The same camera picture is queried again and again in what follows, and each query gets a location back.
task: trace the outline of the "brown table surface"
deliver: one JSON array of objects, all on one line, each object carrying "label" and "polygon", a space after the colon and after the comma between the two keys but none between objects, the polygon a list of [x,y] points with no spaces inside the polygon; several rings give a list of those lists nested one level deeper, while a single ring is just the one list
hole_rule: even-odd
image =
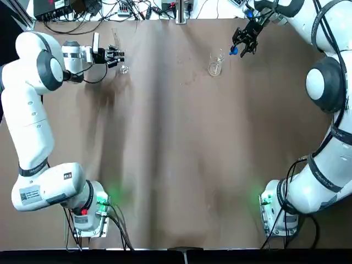
[{"label": "brown table surface", "polygon": [[[260,247],[265,237],[257,195],[316,149],[327,131],[329,117],[305,91],[306,74],[320,55],[290,26],[265,28],[255,56],[226,56],[221,75],[209,76],[210,52],[227,53],[234,30],[245,24],[104,22],[95,30],[101,47],[114,44],[117,29],[130,73],[110,69],[102,83],[64,84],[44,96],[56,140],[50,164],[80,162],[88,179],[99,180],[121,205],[135,248]],[[36,30],[49,32],[40,23]],[[92,42],[92,33],[53,36],[60,44]],[[94,66],[85,78],[97,80],[104,70]],[[0,224],[6,238],[0,248],[64,247],[59,205],[25,213],[13,208],[18,159],[5,123],[0,138]],[[351,247],[348,203],[349,198],[317,214],[319,247]],[[306,221],[291,246],[309,247],[314,232]],[[119,240],[111,224],[108,238],[92,239],[90,246],[120,247]]]}]

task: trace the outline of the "electronic equipment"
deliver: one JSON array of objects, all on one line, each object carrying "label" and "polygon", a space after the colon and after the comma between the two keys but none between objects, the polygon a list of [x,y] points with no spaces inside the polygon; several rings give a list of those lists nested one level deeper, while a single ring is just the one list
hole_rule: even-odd
[{"label": "electronic equipment", "polygon": [[145,16],[145,19],[146,19],[146,20],[149,20],[151,15],[152,15],[152,7],[151,7],[151,5],[150,5],[150,6],[148,7],[148,9],[147,9],[147,14],[146,14],[146,16]]},{"label": "electronic equipment", "polygon": [[228,1],[230,1],[230,3],[233,3],[237,7],[241,6],[245,2],[245,0],[228,0]]},{"label": "electronic equipment", "polygon": [[[170,7],[170,4],[177,2],[177,0],[161,0],[161,9],[162,10],[166,10]],[[189,10],[193,11],[193,6],[195,4],[195,0],[188,0],[185,1],[185,10],[188,10],[188,6],[189,6]]]},{"label": "electronic equipment", "polygon": [[126,3],[119,4],[119,9],[117,10],[117,15],[119,17],[130,17],[131,16],[130,8],[127,6]]},{"label": "electronic equipment", "polygon": [[75,0],[34,0],[34,17],[39,21],[49,21],[73,12]]},{"label": "electronic equipment", "polygon": [[98,1],[98,0],[85,0],[84,1],[84,10],[80,10],[78,11],[75,8],[75,5],[73,5],[73,9],[76,11],[76,13],[81,13],[83,11],[86,11],[87,13],[91,14],[92,17],[96,16],[99,11],[101,10],[102,7],[102,2]]}]

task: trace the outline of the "blue object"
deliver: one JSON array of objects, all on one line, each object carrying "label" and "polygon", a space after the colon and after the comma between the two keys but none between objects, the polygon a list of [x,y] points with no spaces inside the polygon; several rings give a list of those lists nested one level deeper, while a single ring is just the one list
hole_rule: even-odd
[{"label": "blue object", "polygon": [[238,53],[238,48],[236,47],[232,52],[230,51],[229,55],[237,55]]}]

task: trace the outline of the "glass cup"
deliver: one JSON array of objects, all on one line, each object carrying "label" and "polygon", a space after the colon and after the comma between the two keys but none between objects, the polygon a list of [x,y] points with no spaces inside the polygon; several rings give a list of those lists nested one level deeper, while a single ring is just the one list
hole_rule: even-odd
[{"label": "glass cup", "polygon": [[221,73],[221,66],[225,60],[225,53],[220,49],[219,53],[210,53],[210,60],[208,65],[208,72],[211,76],[219,76]]}]

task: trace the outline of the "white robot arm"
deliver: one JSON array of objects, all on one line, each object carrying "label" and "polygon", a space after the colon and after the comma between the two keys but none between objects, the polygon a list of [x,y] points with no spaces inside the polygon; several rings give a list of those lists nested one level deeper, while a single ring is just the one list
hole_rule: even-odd
[{"label": "white robot arm", "polygon": [[230,54],[237,54],[237,45],[244,43],[243,57],[255,53],[257,36],[271,20],[281,20],[327,55],[309,71],[306,91],[334,119],[318,150],[297,161],[307,161],[305,168],[291,178],[270,181],[260,195],[268,237],[294,235],[298,215],[323,210],[352,193],[352,113],[348,108],[352,88],[347,82],[352,77],[351,11],[350,0],[254,0],[244,8],[250,20],[247,27],[237,29],[233,36]]},{"label": "white robot arm", "polygon": [[107,214],[108,195],[97,181],[85,179],[80,164],[49,167],[54,138],[40,95],[61,87],[64,81],[80,83],[84,67],[94,63],[116,66],[124,52],[109,46],[80,46],[67,41],[61,47],[50,35],[28,31],[16,40],[18,60],[0,67],[3,112],[19,159],[19,175],[12,189],[18,211],[34,211],[61,203],[74,212],[74,225],[96,230]]}]

